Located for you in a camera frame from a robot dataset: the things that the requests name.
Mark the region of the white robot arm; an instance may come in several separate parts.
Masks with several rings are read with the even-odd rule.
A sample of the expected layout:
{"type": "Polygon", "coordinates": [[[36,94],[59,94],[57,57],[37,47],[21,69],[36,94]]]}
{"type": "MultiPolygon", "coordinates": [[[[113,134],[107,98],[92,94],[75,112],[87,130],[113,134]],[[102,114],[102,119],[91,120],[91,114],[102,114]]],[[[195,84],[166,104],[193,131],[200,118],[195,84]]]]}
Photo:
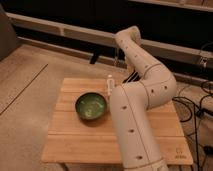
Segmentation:
{"type": "Polygon", "coordinates": [[[176,79],[159,60],[140,47],[140,31],[132,26],[115,34],[118,46],[140,79],[116,86],[110,112],[125,171],[169,171],[153,135],[146,111],[168,103],[176,79]]]}

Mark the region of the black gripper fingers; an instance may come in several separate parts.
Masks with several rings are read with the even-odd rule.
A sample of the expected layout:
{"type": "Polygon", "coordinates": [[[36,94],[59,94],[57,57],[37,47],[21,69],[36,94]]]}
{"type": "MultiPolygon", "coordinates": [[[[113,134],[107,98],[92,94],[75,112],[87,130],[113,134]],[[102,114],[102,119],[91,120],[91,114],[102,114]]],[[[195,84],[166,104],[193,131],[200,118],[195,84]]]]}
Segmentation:
{"type": "Polygon", "coordinates": [[[131,82],[136,77],[137,77],[137,72],[135,70],[133,70],[133,72],[127,78],[125,78],[122,83],[131,82]]]}

